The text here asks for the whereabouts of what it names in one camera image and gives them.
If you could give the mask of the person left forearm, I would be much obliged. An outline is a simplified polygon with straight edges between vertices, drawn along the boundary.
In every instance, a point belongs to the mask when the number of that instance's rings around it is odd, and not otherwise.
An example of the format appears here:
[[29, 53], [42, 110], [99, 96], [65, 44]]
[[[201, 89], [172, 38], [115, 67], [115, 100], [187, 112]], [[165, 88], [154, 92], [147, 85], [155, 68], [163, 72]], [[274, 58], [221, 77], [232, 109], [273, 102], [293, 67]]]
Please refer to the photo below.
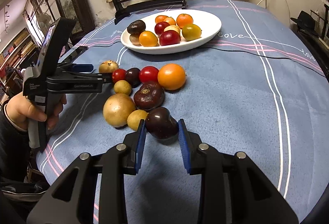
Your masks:
[[1, 194], [12, 201], [37, 202], [47, 189], [25, 183], [31, 148], [26, 129], [9, 118], [7, 103], [1, 109]]

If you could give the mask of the person left hand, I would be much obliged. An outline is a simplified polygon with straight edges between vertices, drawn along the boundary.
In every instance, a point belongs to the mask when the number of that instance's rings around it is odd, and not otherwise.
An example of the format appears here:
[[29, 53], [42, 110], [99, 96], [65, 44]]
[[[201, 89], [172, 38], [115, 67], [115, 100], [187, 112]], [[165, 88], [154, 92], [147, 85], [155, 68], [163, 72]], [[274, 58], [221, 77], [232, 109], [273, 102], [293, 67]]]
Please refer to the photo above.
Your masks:
[[66, 95], [62, 94], [59, 103], [55, 105], [52, 113], [47, 115], [24, 97], [22, 93], [19, 93], [5, 105], [5, 116], [20, 131], [26, 131], [28, 129], [28, 121], [30, 119], [46, 122], [48, 129], [52, 129], [56, 126], [59, 120], [59, 114], [63, 111], [66, 103]]

